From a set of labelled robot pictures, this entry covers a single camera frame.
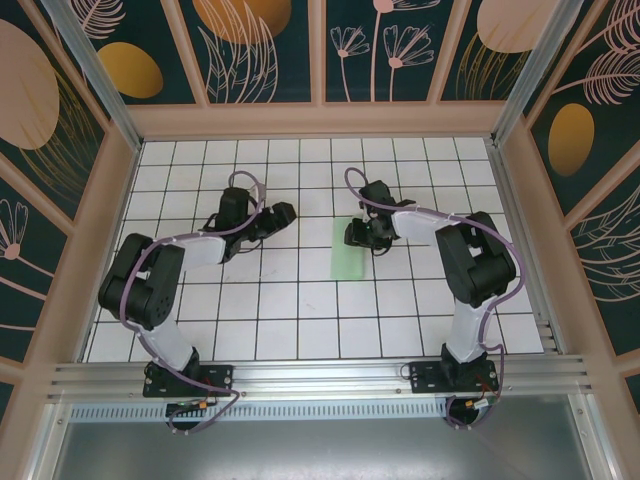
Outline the light green paper sheet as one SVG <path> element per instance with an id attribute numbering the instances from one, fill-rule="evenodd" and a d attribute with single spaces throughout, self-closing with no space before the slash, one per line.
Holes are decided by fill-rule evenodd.
<path id="1" fill-rule="evenodd" d="M 365 276 L 365 250 L 345 243 L 350 217 L 335 217 L 331 244 L 330 277 L 334 281 L 359 281 Z"/>

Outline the grey metal sheet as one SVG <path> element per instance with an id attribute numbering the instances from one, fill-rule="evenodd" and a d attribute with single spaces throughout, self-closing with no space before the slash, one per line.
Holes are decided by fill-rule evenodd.
<path id="1" fill-rule="evenodd" d="M 571 434 L 455 432 L 436 419 L 74 424 L 54 480 L 592 480 Z"/>

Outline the long aluminium mounting rail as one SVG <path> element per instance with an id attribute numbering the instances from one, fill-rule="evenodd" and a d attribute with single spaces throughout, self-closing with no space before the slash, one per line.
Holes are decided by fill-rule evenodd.
<path id="1" fill-rule="evenodd" d="M 240 361 L 233 387 L 248 401 L 408 397 L 406 359 Z M 53 403 L 141 401 L 143 362 L 69 363 L 55 367 L 46 399 Z M 579 394 L 592 391 L 578 355 L 508 355 L 502 393 Z"/>

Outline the aluminium side rail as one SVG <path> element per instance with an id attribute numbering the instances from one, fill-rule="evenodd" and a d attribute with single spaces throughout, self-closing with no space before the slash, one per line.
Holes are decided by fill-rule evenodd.
<path id="1" fill-rule="evenodd" d="M 515 184 L 508 171 L 508 165 L 505 163 L 501 150 L 490 139 L 485 140 L 485 147 L 512 239 L 523 257 L 526 269 L 526 288 L 536 323 L 541 327 L 549 328 L 550 337 L 554 341 L 552 350 L 557 354 L 567 355 L 569 350 L 558 323 L 556 312 L 551 304 L 548 289 L 543 282 L 541 265 L 532 243 Z"/>

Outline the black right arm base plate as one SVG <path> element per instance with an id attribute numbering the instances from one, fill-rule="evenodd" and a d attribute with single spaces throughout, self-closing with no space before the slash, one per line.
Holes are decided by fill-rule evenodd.
<path id="1" fill-rule="evenodd" d="M 409 364 L 409 381 L 414 394 L 480 393 L 483 386 L 499 388 L 495 364 L 491 360 L 446 365 L 442 361 Z"/>

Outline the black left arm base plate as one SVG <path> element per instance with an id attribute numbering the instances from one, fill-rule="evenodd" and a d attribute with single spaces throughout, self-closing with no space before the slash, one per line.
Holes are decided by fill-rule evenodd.
<path id="1" fill-rule="evenodd" d="M 178 379 L 163 367 L 149 362 L 144 369 L 145 381 L 142 390 L 144 398 L 186 398 L 204 397 L 209 392 Z M 213 393 L 213 396 L 229 396 L 233 382 L 233 367 L 231 365 L 199 365 L 188 367 L 183 375 L 202 384 L 211 385 L 225 390 L 224 393 Z"/>

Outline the aluminium corner post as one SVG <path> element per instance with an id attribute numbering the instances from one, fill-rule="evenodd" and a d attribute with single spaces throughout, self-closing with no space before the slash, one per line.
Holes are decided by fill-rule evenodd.
<path id="1" fill-rule="evenodd" d="M 129 115 L 121 95 L 112 83 L 96 50 L 78 23 L 72 7 L 66 0 L 41 0 L 51 20 L 59 28 L 62 38 L 74 58 L 84 69 L 89 82 L 122 133 L 128 146 L 135 153 L 141 148 L 141 137 Z"/>
<path id="2" fill-rule="evenodd" d="M 583 2 L 584 0 L 559 0 L 554 8 L 493 127 L 491 140 L 494 148 L 499 149 L 508 139 L 575 23 Z"/>

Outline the aluminium frame profile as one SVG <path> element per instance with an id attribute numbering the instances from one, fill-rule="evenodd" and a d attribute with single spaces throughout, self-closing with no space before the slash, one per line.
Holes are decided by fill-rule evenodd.
<path id="1" fill-rule="evenodd" d="M 570 409 L 593 480 L 622 480 L 617 458 L 593 394 L 570 394 Z"/>
<path id="2" fill-rule="evenodd" d="M 27 480 L 53 480 L 67 426 L 70 404 L 46 404 L 28 461 Z"/>

